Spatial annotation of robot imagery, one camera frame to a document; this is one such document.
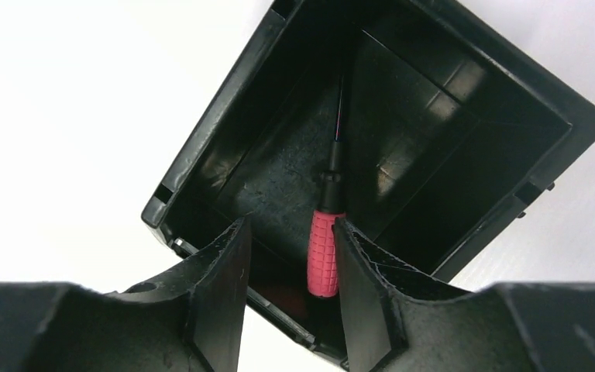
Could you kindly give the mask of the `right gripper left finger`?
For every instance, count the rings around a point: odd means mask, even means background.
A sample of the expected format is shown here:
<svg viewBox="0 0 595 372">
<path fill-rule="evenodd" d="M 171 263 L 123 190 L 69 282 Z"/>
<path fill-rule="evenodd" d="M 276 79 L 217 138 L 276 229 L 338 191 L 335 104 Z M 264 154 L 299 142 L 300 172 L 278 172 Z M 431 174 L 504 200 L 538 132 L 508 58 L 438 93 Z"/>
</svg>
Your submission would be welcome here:
<svg viewBox="0 0 595 372">
<path fill-rule="evenodd" d="M 241 218 L 124 292 L 0 282 L 0 371 L 234 371 L 250 254 Z"/>
</svg>

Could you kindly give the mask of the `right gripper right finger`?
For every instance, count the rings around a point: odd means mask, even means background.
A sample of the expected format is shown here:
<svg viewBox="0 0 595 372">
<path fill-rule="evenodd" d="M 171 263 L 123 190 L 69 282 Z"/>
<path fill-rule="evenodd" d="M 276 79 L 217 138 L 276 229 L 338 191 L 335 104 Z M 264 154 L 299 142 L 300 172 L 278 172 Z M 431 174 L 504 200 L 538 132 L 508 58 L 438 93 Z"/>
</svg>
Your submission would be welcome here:
<svg viewBox="0 0 595 372">
<path fill-rule="evenodd" d="M 465 291 L 335 223 L 352 371 L 595 371 L 595 283 Z"/>
</svg>

